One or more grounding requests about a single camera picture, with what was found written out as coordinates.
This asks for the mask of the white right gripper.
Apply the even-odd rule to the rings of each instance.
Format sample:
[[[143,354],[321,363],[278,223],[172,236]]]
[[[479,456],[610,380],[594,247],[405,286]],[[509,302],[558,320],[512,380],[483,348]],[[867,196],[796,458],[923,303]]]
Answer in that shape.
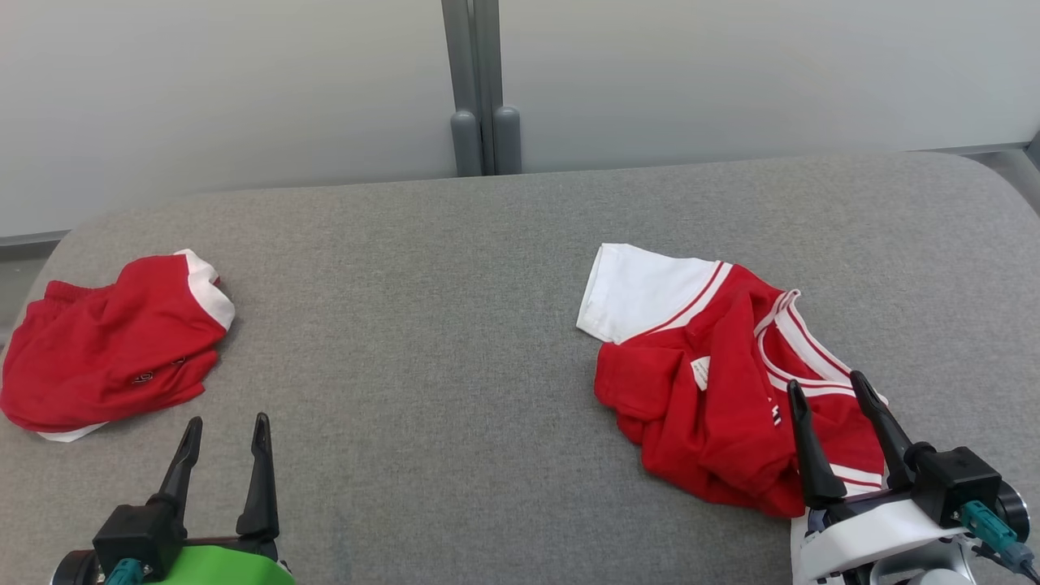
[[[910,488],[915,473],[905,460],[911,447],[907,433],[862,371],[851,371],[850,382],[881,447],[888,488]],[[820,509],[842,503],[846,485],[822,449],[801,384],[791,380],[786,392],[802,495],[811,508],[792,522],[792,581],[880,583],[902,575],[908,583],[967,582],[966,530],[932,522],[910,497],[854,495],[848,501],[853,518],[830,522]]]

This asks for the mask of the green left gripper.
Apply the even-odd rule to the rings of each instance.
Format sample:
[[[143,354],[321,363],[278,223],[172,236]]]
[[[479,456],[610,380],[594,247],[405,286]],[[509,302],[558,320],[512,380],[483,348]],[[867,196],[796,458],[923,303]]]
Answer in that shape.
[[[190,478],[200,454],[203,418],[193,416],[172,456],[158,500],[183,522]],[[294,584],[296,578],[281,560],[275,538],[281,533],[271,422],[257,414],[250,441],[253,467],[244,511],[236,522],[238,538],[190,539],[180,549],[164,578],[150,575],[149,584]]]

